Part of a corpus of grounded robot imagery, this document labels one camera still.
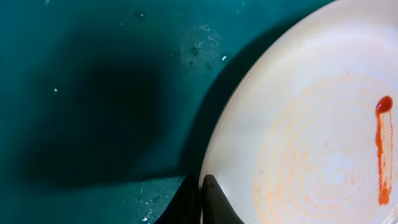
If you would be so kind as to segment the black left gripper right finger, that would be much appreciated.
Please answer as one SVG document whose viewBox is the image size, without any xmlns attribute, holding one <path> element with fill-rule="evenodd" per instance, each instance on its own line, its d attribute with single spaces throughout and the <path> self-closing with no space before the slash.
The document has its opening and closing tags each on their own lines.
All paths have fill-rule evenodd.
<svg viewBox="0 0 398 224">
<path fill-rule="evenodd" d="M 244 224 L 211 174 L 203 179 L 201 206 L 203 224 Z"/>
</svg>

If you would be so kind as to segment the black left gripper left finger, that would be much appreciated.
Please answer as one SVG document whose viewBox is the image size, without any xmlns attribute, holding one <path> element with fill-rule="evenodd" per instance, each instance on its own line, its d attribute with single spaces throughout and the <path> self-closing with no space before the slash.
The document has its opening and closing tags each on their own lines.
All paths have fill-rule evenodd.
<svg viewBox="0 0 398 224">
<path fill-rule="evenodd" d="M 186 176 L 155 224 L 199 224 L 198 179 Z"/>
</svg>

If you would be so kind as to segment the white plate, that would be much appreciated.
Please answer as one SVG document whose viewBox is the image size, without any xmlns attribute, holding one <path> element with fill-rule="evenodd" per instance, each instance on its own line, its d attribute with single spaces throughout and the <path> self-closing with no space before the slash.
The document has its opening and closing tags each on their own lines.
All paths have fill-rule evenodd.
<svg viewBox="0 0 398 224">
<path fill-rule="evenodd" d="M 244 223 L 396 223 L 397 0 L 334 1 L 274 42 L 210 139 Z"/>
</svg>

